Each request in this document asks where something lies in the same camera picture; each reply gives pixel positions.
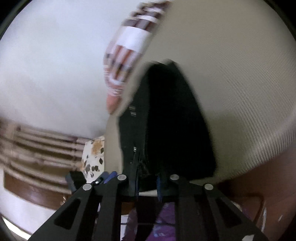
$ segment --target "wooden panel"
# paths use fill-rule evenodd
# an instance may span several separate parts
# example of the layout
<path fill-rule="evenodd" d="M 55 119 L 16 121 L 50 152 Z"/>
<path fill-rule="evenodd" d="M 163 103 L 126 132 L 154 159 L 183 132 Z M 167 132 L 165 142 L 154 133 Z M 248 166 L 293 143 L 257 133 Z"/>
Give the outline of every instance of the wooden panel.
<path fill-rule="evenodd" d="M 127 215 L 135 207 L 133 202 L 123 202 L 121 204 L 121 215 Z"/>
<path fill-rule="evenodd" d="M 4 188 L 17 196 L 43 207 L 57 210 L 70 195 L 35 187 L 4 173 Z"/>
<path fill-rule="evenodd" d="M 248 173 L 219 185 L 231 200 L 251 193 L 263 195 L 267 218 L 264 233 L 276 241 L 289 226 L 296 213 L 296 141 L 281 155 Z M 256 200 L 240 203 L 251 217 L 258 211 Z"/>

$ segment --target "black plastic part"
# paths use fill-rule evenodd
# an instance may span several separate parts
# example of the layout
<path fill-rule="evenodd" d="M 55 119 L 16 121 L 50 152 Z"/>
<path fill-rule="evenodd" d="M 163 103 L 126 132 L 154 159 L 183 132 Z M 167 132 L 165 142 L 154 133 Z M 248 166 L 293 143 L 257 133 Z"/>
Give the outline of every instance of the black plastic part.
<path fill-rule="evenodd" d="M 77 171 L 68 172 L 65 179 L 72 194 L 86 183 L 83 173 Z"/>
<path fill-rule="evenodd" d="M 96 185 L 85 191 L 81 187 L 62 205 L 29 239 L 29 241 L 119 241 L 122 201 L 133 201 L 131 196 L 122 196 L 128 190 L 128 178 L 111 179 L 106 184 Z M 185 178 L 169 180 L 163 201 L 175 202 L 176 240 L 178 241 L 241 241 L 254 235 L 253 241 L 268 241 L 265 235 L 239 211 L 219 190 L 213 187 L 190 184 Z M 99 203 L 101 204 L 97 225 L 94 229 Z M 139 223 L 155 220 L 153 210 L 136 204 Z M 143 240 L 152 227 L 138 229 L 136 238 Z"/>
<path fill-rule="evenodd" d="M 119 181 L 113 178 L 106 184 L 92 184 L 92 188 L 87 191 L 81 187 L 29 240 L 91 241 L 100 203 L 95 240 L 119 240 L 121 201 L 117 189 L 125 182 L 127 179 Z"/>

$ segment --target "wooden furniture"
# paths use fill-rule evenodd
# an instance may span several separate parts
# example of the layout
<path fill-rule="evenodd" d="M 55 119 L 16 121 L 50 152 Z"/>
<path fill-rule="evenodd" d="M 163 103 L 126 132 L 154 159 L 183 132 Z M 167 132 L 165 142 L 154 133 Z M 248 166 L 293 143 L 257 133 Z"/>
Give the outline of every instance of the wooden furniture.
<path fill-rule="evenodd" d="M 266 202 L 266 225 L 264 233 L 270 241 L 278 240 L 296 214 L 296 141 L 281 155 L 248 173 L 219 185 L 231 200 L 239 203 L 255 218 L 260 207 L 258 198 Z"/>
<path fill-rule="evenodd" d="M 88 140 L 0 120 L 4 187 L 29 202 L 58 209 L 71 195 L 65 176 L 80 170 Z"/>

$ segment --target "metal screw head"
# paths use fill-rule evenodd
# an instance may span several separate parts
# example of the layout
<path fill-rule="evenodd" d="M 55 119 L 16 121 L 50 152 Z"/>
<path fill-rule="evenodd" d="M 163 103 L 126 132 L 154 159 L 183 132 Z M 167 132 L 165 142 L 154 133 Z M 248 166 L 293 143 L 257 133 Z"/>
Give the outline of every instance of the metal screw head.
<path fill-rule="evenodd" d="M 120 174 L 120 175 L 117 176 L 117 179 L 120 180 L 120 181 L 123 181 L 123 180 L 126 179 L 126 175 Z"/>
<path fill-rule="evenodd" d="M 88 191 L 89 189 L 91 189 L 91 184 L 89 184 L 89 183 L 84 184 L 82 188 L 84 191 Z"/>
<path fill-rule="evenodd" d="M 176 181 L 179 179 L 179 176 L 177 174 L 173 174 L 170 176 L 170 179 Z"/>
<path fill-rule="evenodd" d="M 210 183 L 207 183 L 206 185 L 205 185 L 205 189 L 207 189 L 207 190 L 213 190 L 213 185 L 212 184 L 210 184 Z"/>

